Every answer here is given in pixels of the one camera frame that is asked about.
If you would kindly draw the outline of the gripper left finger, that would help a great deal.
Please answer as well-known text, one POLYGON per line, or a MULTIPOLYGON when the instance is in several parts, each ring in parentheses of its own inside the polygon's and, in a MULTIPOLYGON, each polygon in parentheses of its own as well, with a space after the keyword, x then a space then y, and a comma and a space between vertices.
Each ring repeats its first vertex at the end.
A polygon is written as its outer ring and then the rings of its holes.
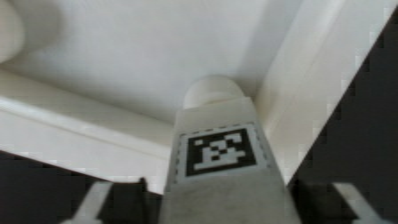
POLYGON ((76 212, 59 224, 158 224, 162 195, 146 179, 133 183, 96 181, 76 212))

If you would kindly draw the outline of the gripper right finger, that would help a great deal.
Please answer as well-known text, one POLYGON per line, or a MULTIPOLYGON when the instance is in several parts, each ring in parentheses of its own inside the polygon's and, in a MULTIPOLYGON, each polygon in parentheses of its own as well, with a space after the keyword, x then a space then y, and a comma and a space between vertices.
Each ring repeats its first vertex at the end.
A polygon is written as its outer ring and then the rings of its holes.
POLYGON ((297 180, 289 191, 302 224, 398 224, 377 212, 352 183, 297 180))

